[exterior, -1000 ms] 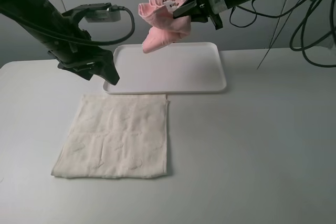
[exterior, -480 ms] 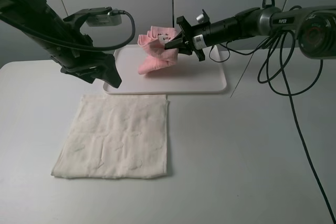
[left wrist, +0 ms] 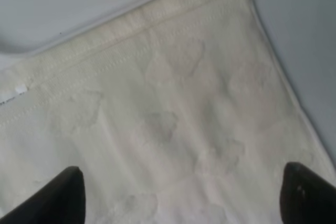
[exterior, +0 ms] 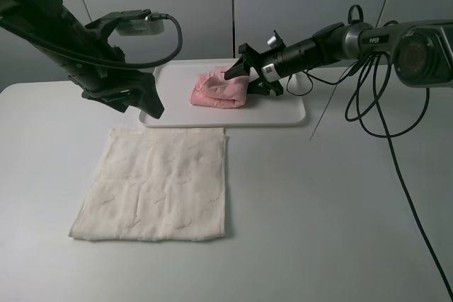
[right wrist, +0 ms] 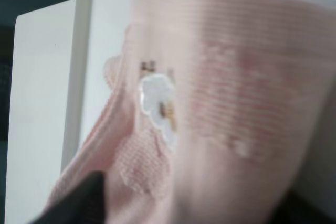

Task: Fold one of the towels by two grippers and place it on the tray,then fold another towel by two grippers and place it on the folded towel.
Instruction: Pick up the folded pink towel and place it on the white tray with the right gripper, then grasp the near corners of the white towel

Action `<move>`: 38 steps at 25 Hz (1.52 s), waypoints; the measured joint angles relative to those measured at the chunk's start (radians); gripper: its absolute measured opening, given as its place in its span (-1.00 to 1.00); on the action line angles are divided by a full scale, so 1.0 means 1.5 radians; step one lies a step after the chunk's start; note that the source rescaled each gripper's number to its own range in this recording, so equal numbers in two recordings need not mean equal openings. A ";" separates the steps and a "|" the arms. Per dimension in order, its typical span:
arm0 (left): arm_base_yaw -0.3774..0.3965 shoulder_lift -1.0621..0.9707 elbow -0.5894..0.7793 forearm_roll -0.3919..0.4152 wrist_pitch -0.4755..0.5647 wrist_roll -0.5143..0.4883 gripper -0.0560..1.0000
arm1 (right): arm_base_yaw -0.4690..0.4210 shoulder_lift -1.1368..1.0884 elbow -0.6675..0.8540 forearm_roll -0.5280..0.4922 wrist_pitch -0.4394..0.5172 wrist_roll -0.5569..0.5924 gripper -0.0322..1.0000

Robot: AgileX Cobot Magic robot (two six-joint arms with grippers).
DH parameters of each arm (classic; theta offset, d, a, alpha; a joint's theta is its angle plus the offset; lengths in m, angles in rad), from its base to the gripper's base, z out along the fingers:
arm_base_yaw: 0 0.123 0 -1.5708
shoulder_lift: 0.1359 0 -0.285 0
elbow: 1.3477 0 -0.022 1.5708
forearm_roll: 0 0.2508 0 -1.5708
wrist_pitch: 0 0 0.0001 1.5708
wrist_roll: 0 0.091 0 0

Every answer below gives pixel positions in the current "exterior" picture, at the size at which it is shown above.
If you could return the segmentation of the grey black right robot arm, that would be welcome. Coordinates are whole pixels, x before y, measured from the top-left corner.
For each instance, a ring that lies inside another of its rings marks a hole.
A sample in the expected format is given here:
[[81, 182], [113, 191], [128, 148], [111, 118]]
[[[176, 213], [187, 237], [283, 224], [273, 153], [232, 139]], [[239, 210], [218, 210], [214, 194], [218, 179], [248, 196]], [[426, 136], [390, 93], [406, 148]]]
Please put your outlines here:
[[258, 75], [248, 93], [282, 95], [280, 80], [293, 74], [335, 64], [342, 60], [360, 61], [386, 53], [401, 83], [413, 88], [452, 87], [452, 22], [415, 21], [373, 28], [354, 21], [336, 23], [312, 37], [286, 46], [273, 35], [270, 49], [259, 53], [247, 44], [239, 48], [239, 60], [224, 77], [231, 80], [247, 76], [251, 69]]

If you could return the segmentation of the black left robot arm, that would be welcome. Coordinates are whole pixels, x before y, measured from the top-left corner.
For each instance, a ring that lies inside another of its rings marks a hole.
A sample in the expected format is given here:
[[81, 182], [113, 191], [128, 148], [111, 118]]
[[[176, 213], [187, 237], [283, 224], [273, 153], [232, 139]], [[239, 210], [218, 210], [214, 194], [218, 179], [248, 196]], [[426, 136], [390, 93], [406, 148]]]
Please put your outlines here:
[[[124, 52], [108, 44], [108, 37], [120, 22], [117, 15], [82, 25], [62, 0], [1, 0], [1, 22], [73, 52], [125, 61]], [[162, 116], [164, 106], [152, 74], [87, 64], [41, 46], [36, 48], [68, 73], [69, 80], [82, 89], [83, 98], [119, 112], [135, 107], [154, 118]]]

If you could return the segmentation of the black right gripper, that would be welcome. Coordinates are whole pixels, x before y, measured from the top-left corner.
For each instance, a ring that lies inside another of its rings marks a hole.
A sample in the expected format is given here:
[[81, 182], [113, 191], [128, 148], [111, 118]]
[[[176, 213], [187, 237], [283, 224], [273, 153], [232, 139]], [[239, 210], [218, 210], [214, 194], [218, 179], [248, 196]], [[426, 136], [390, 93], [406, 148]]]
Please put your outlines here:
[[275, 59], [277, 53], [283, 48], [258, 53], [246, 43], [240, 45], [241, 56], [224, 72], [224, 79], [232, 80], [240, 76], [250, 76], [251, 69], [254, 69], [258, 78], [248, 84], [248, 95], [270, 95], [271, 92], [276, 96], [282, 95], [284, 89], [280, 83], [281, 76], [277, 72]]

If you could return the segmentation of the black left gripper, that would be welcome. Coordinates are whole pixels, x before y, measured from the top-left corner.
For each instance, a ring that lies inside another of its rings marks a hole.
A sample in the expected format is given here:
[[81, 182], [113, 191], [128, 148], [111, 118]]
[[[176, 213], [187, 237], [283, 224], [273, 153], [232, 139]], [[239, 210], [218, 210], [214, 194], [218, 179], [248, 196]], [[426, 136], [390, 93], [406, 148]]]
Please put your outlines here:
[[164, 106], [156, 90], [154, 75], [138, 70], [101, 69], [82, 62], [67, 64], [69, 79], [83, 89], [82, 98], [124, 113], [139, 108], [159, 119]]

